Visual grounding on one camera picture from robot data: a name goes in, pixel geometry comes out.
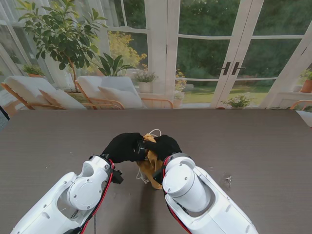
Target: white string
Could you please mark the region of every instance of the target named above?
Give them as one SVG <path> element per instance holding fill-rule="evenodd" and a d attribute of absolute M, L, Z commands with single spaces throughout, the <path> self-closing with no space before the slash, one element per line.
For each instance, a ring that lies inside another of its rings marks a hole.
<path fill-rule="evenodd" d="M 159 137 L 161 136 L 161 131 L 158 128 L 153 129 L 152 131 L 150 131 L 149 134 L 151 136 L 153 136 L 153 137 L 157 137 L 157 135 L 152 134 L 152 132 L 154 132 L 154 131 L 159 131 Z M 148 182 L 150 182 L 148 179 L 144 178 L 140 168 L 138 169 L 138 172 L 137 172 L 137 175 L 136 175 L 136 179 L 141 179 L 144 182 L 144 184 L 147 184 Z"/>
<path fill-rule="evenodd" d="M 148 182 L 150 182 L 148 179 L 144 178 L 140 168 L 138 169 L 138 172 L 137 172 L 137 175 L 136 175 L 136 179 L 141 179 L 144 182 L 144 184 L 147 184 Z"/>
<path fill-rule="evenodd" d="M 154 131 L 159 131 L 159 136 L 152 134 L 152 132 L 154 132 Z M 161 136 L 161 131 L 158 128 L 156 128 L 156 129 L 150 131 L 149 135 L 152 135 L 153 137 L 160 137 Z"/>

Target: grass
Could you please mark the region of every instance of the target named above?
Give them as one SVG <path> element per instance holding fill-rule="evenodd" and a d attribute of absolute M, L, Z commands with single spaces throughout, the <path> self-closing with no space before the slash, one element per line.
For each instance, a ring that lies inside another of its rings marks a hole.
<path fill-rule="evenodd" d="M 228 99 L 239 94 L 250 93 L 254 105 L 259 105 L 270 90 L 270 86 L 246 86 L 235 85 L 231 90 Z M 195 86 L 192 91 L 185 92 L 183 103 L 210 103 L 213 99 L 215 86 Z"/>

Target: white cushion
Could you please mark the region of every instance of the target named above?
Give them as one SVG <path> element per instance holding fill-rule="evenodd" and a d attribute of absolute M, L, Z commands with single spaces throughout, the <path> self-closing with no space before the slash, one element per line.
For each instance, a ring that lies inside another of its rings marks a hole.
<path fill-rule="evenodd" d="M 39 91 L 52 105 L 61 106 L 65 109 L 87 110 L 87 108 L 85 108 L 80 102 L 69 96 L 61 89 L 52 92 L 45 92 L 42 90 Z"/>
<path fill-rule="evenodd" d="M 42 96 L 39 89 L 45 92 L 56 91 L 56 89 L 44 78 L 11 76 L 6 78 L 4 82 L 28 103 L 50 104 Z"/>
<path fill-rule="evenodd" d="M 103 93 L 99 93 L 99 86 L 128 91 L 139 97 L 129 77 L 79 77 L 77 81 L 90 98 L 104 98 Z"/>
<path fill-rule="evenodd" d="M 98 88 L 106 96 L 106 99 L 119 101 L 125 109 L 144 108 L 140 97 L 137 97 L 132 92 L 101 86 Z"/>
<path fill-rule="evenodd" d="M 312 127 L 312 113 L 306 112 L 306 111 L 297 111 L 298 114 L 302 117 L 302 119 L 305 121 L 305 123 Z"/>

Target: plant pot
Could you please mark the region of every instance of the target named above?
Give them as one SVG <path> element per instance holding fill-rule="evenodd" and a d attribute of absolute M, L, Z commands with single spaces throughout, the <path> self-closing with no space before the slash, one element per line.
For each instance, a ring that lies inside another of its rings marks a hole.
<path fill-rule="evenodd" d="M 140 90 L 140 93 L 151 93 L 152 92 L 152 83 L 146 83 L 146 82 L 138 82 L 138 87 Z"/>
<path fill-rule="evenodd" d="M 300 92 L 302 89 L 302 85 L 295 85 L 294 88 L 292 89 L 293 92 Z"/>
<path fill-rule="evenodd" d="M 307 79 L 304 84 L 302 89 L 300 90 L 302 93 L 311 93 L 312 92 L 312 80 Z"/>
<path fill-rule="evenodd" d="M 35 75 L 35 74 L 29 74 L 29 73 L 28 73 L 28 75 L 29 75 L 29 77 L 39 77 L 39 78 L 43 78 L 43 76 L 41 76 L 41 75 Z"/>
<path fill-rule="evenodd" d="M 174 99 L 173 105 L 175 109 L 180 108 L 181 104 L 182 104 L 183 99 Z"/>

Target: bush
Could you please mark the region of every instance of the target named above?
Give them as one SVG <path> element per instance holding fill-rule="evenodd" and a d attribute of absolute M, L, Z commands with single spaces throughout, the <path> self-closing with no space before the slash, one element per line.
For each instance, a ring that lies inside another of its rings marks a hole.
<path fill-rule="evenodd" d="M 31 65 L 31 66 L 24 65 L 23 71 L 28 74 L 44 76 L 44 73 L 42 72 L 41 68 L 37 65 Z"/>
<path fill-rule="evenodd" d="M 156 79 L 156 77 L 157 76 L 154 73 L 143 72 L 137 73 L 135 79 L 137 82 L 151 83 L 154 79 Z"/>

